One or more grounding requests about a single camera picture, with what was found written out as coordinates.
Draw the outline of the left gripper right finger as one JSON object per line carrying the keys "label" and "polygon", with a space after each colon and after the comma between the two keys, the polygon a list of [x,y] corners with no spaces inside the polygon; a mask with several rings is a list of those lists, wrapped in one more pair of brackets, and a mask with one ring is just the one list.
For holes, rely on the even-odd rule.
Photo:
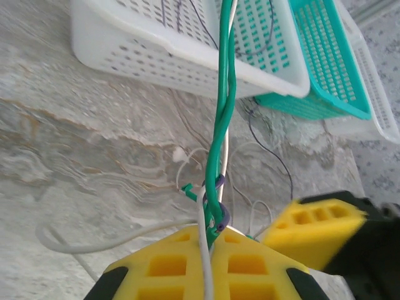
{"label": "left gripper right finger", "polygon": [[214,243],[214,299],[327,299],[309,268],[232,229]]}

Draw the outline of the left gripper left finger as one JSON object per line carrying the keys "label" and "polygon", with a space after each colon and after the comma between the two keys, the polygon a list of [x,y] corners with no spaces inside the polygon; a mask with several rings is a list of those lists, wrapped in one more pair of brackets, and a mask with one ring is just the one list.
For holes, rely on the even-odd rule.
{"label": "left gripper left finger", "polygon": [[84,298],[204,299],[198,227],[184,227],[110,264]]}

